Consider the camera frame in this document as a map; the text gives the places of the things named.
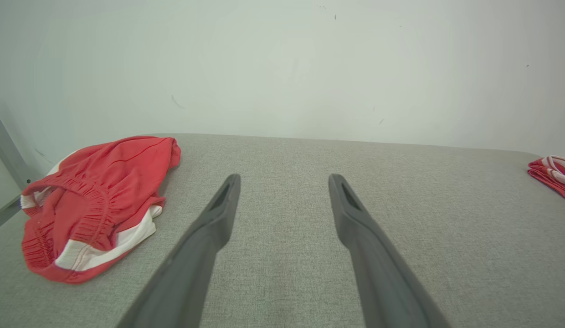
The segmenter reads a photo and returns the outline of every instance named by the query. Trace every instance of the white wall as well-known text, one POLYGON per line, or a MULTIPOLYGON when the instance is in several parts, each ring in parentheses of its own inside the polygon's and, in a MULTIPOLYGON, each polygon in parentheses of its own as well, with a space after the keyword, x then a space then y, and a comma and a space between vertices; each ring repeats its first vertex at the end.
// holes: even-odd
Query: white wall
POLYGON ((43 172, 141 133, 565 156, 565 0, 0 0, 0 115, 43 172))

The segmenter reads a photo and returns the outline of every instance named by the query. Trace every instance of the red fabric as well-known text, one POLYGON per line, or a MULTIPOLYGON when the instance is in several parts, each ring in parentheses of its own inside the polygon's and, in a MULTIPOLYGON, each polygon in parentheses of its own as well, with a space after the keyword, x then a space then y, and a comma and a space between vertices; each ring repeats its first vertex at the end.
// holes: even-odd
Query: red fabric
POLYGON ((56 266, 68 239, 109 251, 118 232, 136 226, 151 205, 163 205, 158 189, 181 149, 173 138, 130 137, 83 148, 62 161, 56 174, 29 185, 22 195, 51 187, 43 205, 24 208, 22 250, 29 270, 49 280, 78 284, 124 255, 84 272, 56 266))
MULTIPOLYGON (((565 198, 565 184, 557 181, 553 176, 549 175, 547 166, 543 164, 543 158, 535 160, 534 162, 528 164, 531 168, 528 170, 528 174, 533 176, 537 180, 541 181, 548 187, 557 191, 562 197, 565 198)), ((556 168, 559 170, 560 173, 565 175, 565 168, 560 164, 555 164, 556 168)))

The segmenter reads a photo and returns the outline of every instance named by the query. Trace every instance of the gray fabric tablecloth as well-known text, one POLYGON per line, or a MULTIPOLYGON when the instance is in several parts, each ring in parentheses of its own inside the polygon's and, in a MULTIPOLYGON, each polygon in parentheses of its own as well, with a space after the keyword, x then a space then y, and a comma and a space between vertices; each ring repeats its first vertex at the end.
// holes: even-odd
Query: gray fabric tablecloth
POLYGON ((113 327, 232 173, 241 197, 201 325, 362 327, 328 176, 343 174, 456 328, 565 328, 565 199, 523 152, 173 134, 157 232, 83 285, 32 274, 27 217, 0 227, 1 327, 113 327))

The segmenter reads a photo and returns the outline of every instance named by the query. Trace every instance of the folded red garment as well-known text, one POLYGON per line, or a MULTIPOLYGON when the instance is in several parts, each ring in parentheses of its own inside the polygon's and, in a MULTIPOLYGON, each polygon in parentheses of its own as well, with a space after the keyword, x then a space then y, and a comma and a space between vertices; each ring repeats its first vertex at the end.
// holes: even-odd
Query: folded red garment
POLYGON ((565 158, 548 156, 530 163, 529 167, 528 174, 565 198, 565 158))
POLYGON ((158 189, 181 149, 173 138, 130 137, 83 148, 21 194, 31 218, 21 243, 32 272, 81 284, 155 232, 158 189))

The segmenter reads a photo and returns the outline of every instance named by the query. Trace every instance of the red and white clothing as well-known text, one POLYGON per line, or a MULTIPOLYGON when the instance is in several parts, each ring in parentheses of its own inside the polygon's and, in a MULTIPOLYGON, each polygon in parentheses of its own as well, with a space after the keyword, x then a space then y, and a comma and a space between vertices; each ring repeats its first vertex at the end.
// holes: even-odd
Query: red and white clothing
POLYGON ((158 189, 179 163, 173 138, 130 137, 83 148, 30 184, 21 207, 30 216, 21 243, 32 272, 81 284, 155 232, 158 189))
POLYGON ((529 164, 528 174, 551 187, 565 198, 565 158, 548 156, 529 164))

